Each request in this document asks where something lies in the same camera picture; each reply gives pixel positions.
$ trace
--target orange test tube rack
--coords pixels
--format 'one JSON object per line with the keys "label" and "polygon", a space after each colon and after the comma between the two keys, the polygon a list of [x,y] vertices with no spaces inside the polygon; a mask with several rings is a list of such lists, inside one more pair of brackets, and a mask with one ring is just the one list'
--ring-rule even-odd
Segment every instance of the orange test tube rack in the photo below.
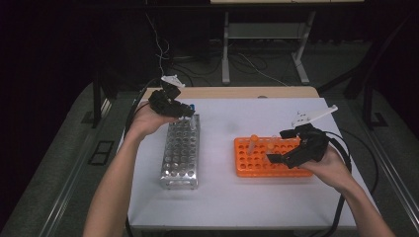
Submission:
{"label": "orange test tube rack", "polygon": [[234,139],[235,168],[239,177],[309,177],[312,173],[300,168],[288,168],[285,164],[272,164],[266,152],[285,154],[299,146],[299,138],[281,139],[272,141],[271,137],[259,137],[254,144],[253,151],[248,154],[250,137],[237,137]]}

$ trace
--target white table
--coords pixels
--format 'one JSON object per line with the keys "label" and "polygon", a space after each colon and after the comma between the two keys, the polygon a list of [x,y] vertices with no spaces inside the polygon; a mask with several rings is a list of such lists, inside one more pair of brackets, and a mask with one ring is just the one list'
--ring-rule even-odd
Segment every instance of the white table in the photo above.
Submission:
{"label": "white table", "polygon": [[[298,111],[329,107],[321,98],[180,99],[201,117],[199,187],[164,190],[159,184],[167,125],[140,144],[128,217],[141,229],[324,229],[332,224],[339,194],[316,177],[239,178],[233,140],[279,135]],[[313,123],[340,134],[332,116]],[[353,163],[353,176],[367,190]],[[345,204],[341,229],[355,228]]]}

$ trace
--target wrist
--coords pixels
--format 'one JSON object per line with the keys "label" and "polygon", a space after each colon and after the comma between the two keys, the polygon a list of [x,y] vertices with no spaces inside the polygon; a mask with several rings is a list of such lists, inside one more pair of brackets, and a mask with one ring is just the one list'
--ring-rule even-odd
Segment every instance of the wrist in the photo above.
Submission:
{"label": "wrist", "polygon": [[126,133],[126,137],[124,142],[133,142],[139,144],[144,138],[146,134],[140,131],[129,131]]}
{"label": "wrist", "polygon": [[336,189],[345,199],[356,198],[365,194],[363,188],[354,180],[340,189]]}

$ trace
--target forearm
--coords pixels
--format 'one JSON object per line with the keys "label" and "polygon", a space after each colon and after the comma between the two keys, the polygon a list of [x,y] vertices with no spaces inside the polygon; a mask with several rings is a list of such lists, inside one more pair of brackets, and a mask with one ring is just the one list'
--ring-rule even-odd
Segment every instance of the forearm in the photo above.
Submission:
{"label": "forearm", "polygon": [[360,236],[394,236],[357,183],[349,185],[341,193],[352,210]]}
{"label": "forearm", "polygon": [[126,139],[120,147],[93,196],[84,236],[122,235],[140,140]]}

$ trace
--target human hand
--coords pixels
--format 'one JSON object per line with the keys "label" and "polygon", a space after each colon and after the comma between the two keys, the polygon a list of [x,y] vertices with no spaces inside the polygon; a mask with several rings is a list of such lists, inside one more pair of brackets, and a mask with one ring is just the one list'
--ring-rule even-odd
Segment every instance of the human hand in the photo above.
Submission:
{"label": "human hand", "polygon": [[354,182],[356,183],[340,154],[330,145],[320,162],[308,161],[300,165],[299,168],[311,171],[326,185],[335,188],[339,193],[342,193]]}
{"label": "human hand", "polygon": [[150,108],[148,102],[141,102],[136,108],[131,127],[126,134],[126,138],[134,137],[142,140],[146,135],[154,133],[161,125],[176,120],[178,120],[178,118],[159,115]]}

